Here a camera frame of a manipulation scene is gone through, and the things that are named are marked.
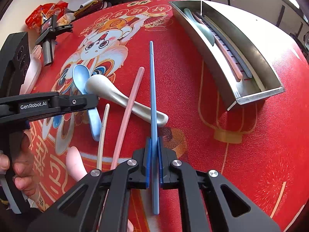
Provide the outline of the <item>person's left hand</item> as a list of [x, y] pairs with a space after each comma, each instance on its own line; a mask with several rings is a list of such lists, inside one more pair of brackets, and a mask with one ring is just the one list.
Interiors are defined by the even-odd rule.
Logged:
[[13, 179], [17, 189], [24, 192], [31, 200], [39, 199], [39, 177], [34, 172], [34, 155], [30, 150], [30, 130], [25, 130], [21, 142], [20, 153], [13, 161], [15, 177]]

